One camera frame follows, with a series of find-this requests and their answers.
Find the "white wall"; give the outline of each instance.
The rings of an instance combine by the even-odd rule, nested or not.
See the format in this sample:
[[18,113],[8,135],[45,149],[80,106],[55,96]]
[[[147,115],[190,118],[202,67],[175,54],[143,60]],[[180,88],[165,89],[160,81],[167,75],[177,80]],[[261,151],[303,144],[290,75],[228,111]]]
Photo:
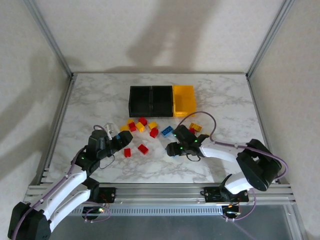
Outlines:
[[48,146],[68,85],[22,0],[0,3],[0,239]]
[[283,0],[36,0],[72,71],[246,72]]
[[320,239],[320,1],[296,0],[251,79],[273,152],[289,164],[311,240]]

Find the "yellow bin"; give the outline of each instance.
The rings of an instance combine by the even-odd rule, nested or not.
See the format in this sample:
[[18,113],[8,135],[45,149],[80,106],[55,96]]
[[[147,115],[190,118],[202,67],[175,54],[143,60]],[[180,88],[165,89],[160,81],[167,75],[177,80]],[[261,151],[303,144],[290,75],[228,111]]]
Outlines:
[[196,111],[194,86],[173,86],[173,116],[185,117]]

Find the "blue lego brick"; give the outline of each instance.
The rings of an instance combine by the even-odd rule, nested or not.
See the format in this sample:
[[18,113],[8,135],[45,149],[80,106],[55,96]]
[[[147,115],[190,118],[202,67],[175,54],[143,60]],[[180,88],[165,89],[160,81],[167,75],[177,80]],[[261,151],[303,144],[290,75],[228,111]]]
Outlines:
[[171,126],[168,126],[165,130],[163,130],[161,133],[164,137],[168,136],[170,133],[172,133],[174,129]]

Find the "red lego brick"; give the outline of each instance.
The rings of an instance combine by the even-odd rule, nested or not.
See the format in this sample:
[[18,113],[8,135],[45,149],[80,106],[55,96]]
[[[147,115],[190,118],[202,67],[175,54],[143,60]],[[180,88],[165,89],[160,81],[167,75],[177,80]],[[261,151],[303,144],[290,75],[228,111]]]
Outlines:
[[159,134],[159,130],[156,128],[152,128],[152,130],[150,132],[150,136],[155,139],[158,134]]
[[196,130],[194,129],[194,128],[189,128],[189,131],[190,131],[190,133],[192,133],[192,134],[196,134]]
[[124,156],[126,158],[130,158],[131,157],[131,149],[130,148],[124,149]]
[[144,117],[140,117],[139,122],[142,123],[143,126],[146,126],[148,124],[147,120]]
[[129,129],[131,132],[134,132],[135,130],[137,130],[137,127],[134,122],[129,123]]
[[138,146],[138,149],[139,149],[139,151],[140,151],[141,153],[143,153],[143,155],[146,155],[147,152],[149,152],[149,149],[148,149],[145,145],[143,145],[143,144],[141,144],[140,146]]

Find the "marble table surface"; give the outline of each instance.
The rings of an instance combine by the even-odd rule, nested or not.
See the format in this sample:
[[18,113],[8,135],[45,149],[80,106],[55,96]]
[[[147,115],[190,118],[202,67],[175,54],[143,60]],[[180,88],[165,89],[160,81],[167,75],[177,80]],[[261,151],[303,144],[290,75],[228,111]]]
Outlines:
[[[128,102],[130,86],[193,85],[197,111],[207,111],[217,120],[214,138],[232,143],[248,142],[252,138],[263,142],[253,100],[244,74],[78,74],[69,99],[65,117],[50,162],[45,182],[59,178],[70,167],[76,152],[88,143],[93,125],[112,123],[116,135],[129,119]],[[147,118],[156,121],[162,131],[167,126],[175,128],[181,121],[177,117]],[[189,127],[194,122],[210,133],[213,121],[198,114],[185,121]],[[156,139],[149,130],[133,132],[129,144],[132,156],[124,157],[121,150],[115,161],[106,169],[98,169],[92,178],[101,183],[212,183],[221,182],[226,175],[240,171],[236,163],[216,158],[202,158],[191,162],[185,156],[169,157],[165,147],[175,142],[171,134]],[[143,155],[137,147],[144,144],[149,152]],[[101,167],[112,161],[101,161]]]

